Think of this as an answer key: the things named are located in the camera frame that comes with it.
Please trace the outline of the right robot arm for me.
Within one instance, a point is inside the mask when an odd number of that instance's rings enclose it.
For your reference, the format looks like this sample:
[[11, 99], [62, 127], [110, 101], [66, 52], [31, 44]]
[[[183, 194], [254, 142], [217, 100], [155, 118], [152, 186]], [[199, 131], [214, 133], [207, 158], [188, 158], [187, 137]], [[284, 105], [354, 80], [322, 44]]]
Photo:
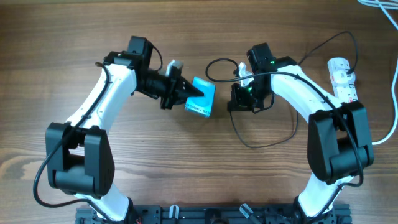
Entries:
[[275, 58], [267, 43], [246, 53], [251, 71], [240, 63], [234, 71], [227, 110], [267, 110], [264, 100], [279, 95], [308, 124], [307, 160], [312, 175], [296, 197], [296, 223], [315, 223], [331, 213], [333, 202], [344, 187], [359, 187], [364, 168], [373, 164], [374, 153], [368, 116], [358, 101], [346, 103], [313, 82], [289, 56]]

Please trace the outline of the blue Galaxy smartphone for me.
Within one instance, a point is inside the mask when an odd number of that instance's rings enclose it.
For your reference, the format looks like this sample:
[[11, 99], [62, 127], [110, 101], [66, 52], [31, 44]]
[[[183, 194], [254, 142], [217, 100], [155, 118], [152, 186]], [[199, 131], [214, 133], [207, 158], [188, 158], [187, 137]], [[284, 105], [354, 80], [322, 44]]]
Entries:
[[213, 107], [216, 85], [198, 77], [193, 78], [192, 85], [204, 95], [188, 97], [185, 103], [185, 110], [209, 118]]

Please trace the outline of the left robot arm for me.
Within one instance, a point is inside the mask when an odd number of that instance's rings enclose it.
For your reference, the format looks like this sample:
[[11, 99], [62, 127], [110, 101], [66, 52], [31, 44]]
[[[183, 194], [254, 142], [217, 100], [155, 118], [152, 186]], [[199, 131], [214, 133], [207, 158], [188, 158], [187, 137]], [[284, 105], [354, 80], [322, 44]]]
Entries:
[[46, 158], [34, 180], [47, 171], [49, 185], [74, 203], [87, 203], [103, 223], [141, 223], [132, 200], [114, 184], [115, 165], [108, 134], [127, 98], [135, 92], [159, 99], [162, 109], [181, 105], [189, 97], [203, 96], [182, 77], [182, 64], [171, 61], [166, 71], [150, 69], [154, 45], [145, 37], [132, 36], [125, 51], [110, 52], [102, 62], [101, 76], [91, 93], [64, 123], [51, 123], [45, 132]]

